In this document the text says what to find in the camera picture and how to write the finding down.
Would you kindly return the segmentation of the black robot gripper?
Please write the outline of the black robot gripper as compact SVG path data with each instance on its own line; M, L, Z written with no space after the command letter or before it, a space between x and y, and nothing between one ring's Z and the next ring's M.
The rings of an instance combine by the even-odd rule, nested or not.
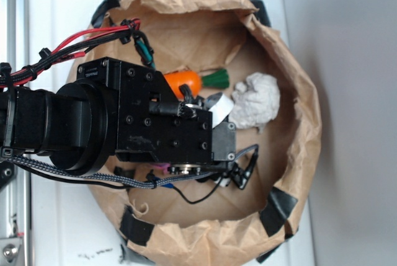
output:
M248 183L248 167L236 159L236 130L226 117L233 101L224 93L202 105L179 100L163 74L152 68L112 58L80 64L77 84L99 99L105 110L101 134L105 157L119 161L169 163L172 172L214 173L198 182Z

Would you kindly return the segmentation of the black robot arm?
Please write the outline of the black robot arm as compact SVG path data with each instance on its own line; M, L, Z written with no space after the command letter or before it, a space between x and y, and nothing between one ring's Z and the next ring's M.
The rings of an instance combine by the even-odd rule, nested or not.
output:
M1 93L1 158L23 164L48 156L68 175L122 162L166 163L172 174L221 175L245 188L254 167L238 166L236 127L213 112L221 95L176 96L162 73L112 58L79 65L58 92L6 84Z

